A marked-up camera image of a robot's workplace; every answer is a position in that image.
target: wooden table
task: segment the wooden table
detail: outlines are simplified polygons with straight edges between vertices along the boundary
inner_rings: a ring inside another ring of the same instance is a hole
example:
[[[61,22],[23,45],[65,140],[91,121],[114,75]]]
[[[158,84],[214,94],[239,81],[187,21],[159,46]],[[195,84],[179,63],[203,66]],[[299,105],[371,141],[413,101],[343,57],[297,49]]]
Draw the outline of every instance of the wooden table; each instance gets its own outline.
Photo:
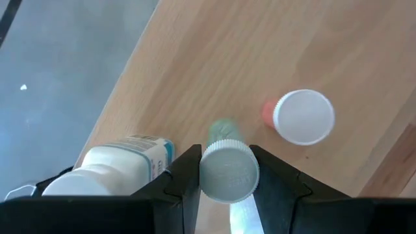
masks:
[[[248,144],[351,196],[416,194],[416,140],[405,140],[416,139],[415,12],[414,0],[161,0],[80,159],[137,133],[181,153],[228,117]],[[265,100],[299,88],[335,107],[333,133],[314,146],[261,120]],[[200,233],[228,231],[224,206],[200,207]]]

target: green tube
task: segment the green tube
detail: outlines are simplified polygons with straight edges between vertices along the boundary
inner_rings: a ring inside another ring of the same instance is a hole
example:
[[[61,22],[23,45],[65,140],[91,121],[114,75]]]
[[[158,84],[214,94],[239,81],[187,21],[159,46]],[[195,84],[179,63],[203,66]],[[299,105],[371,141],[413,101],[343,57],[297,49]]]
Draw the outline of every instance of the green tube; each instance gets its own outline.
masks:
[[[230,119],[220,119],[217,120],[210,128],[209,128],[209,138],[207,147],[210,146],[212,143],[224,140],[224,139],[233,139],[239,140],[244,142],[242,135],[240,134],[240,129],[233,120]]]

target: concrete floor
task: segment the concrete floor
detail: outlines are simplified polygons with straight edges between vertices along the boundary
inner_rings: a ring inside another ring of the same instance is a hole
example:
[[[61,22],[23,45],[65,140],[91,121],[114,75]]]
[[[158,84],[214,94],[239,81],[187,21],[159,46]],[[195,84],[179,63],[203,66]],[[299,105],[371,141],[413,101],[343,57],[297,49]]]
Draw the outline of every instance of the concrete floor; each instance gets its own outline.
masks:
[[[23,0],[0,49],[0,200],[75,163],[156,4]]]

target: pill bottle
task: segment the pill bottle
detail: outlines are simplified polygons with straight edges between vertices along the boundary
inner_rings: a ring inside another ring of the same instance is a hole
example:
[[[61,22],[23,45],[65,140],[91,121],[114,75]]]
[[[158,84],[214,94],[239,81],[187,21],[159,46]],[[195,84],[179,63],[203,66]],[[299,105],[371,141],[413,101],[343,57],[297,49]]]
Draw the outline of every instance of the pill bottle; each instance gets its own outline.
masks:
[[[259,183],[259,164],[236,122],[217,120],[209,130],[200,162],[202,191],[220,203],[246,199]]]
[[[54,180],[43,196],[129,196],[172,162],[174,145],[155,136],[135,135],[93,147],[79,168]]]
[[[324,94],[308,89],[266,101],[261,116],[281,137],[299,146],[321,142],[335,125],[331,101]]]

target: white cap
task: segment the white cap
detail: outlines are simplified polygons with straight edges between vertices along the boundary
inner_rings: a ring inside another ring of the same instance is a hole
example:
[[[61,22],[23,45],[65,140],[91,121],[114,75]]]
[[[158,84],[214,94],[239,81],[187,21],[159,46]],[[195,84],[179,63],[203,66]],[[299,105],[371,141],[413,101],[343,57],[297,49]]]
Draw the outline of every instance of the white cap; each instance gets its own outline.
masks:
[[[103,164],[77,168],[52,181],[43,196],[112,196],[123,192],[121,175]]]
[[[314,90],[285,94],[273,112],[276,131],[293,144],[309,146],[326,138],[335,124],[331,102]]]
[[[210,198],[234,203],[251,195],[259,183],[259,163],[251,149],[238,140],[219,140],[203,153],[200,185]]]

